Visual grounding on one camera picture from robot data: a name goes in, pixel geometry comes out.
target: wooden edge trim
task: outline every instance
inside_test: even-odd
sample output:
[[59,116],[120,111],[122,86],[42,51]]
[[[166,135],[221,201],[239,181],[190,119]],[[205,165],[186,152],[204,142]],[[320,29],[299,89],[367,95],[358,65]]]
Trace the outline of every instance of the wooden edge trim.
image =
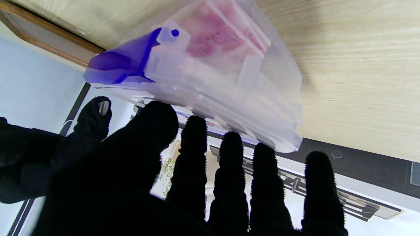
[[51,22],[49,22],[48,20],[46,20],[45,18],[42,18],[38,15],[35,15],[34,13],[26,10],[23,7],[20,7],[14,3],[10,3],[10,2],[5,2],[5,1],[0,1],[0,10],[3,10],[11,15],[20,17],[22,19],[25,19],[29,22],[31,22],[32,24],[39,26],[45,30],[48,30],[50,32],[52,32],[53,34],[56,34],[76,45],[78,45],[79,47],[82,47],[92,53],[103,53],[105,51],[105,49],[87,41],[86,39],[83,39],[81,37],[79,37],[78,35],[56,25],[53,24]]

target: light wood grain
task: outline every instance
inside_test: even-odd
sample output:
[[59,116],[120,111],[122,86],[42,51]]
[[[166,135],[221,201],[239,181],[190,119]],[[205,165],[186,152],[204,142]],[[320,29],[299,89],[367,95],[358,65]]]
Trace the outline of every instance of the light wood grain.
[[[111,48],[176,1],[14,2]],[[257,2],[304,76],[303,137],[420,162],[420,0]]]

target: transparent plastic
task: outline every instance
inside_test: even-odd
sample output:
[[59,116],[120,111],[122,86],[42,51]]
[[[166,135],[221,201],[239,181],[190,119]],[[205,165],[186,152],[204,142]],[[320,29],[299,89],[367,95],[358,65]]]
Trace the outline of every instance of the transparent plastic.
[[93,58],[84,77],[134,104],[160,100],[184,119],[206,117],[210,131],[235,130],[249,143],[293,152],[302,142],[302,76],[253,0],[182,1]]

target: white wall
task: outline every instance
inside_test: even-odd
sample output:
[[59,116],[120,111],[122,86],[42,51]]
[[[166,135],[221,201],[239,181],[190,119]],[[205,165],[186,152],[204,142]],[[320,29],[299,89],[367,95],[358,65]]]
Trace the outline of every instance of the white wall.
[[83,72],[0,38],[0,116],[59,133],[83,85]]

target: wooden surface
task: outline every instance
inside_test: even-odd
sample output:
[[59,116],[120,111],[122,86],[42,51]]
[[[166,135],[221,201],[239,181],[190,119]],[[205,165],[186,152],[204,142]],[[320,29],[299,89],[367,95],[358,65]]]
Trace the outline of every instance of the wooden surface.
[[22,40],[84,67],[97,53],[104,52],[86,39],[12,3],[0,2],[0,21]]
[[[420,0],[256,1],[303,74],[303,137],[420,162]],[[14,2],[111,48],[176,1]]]

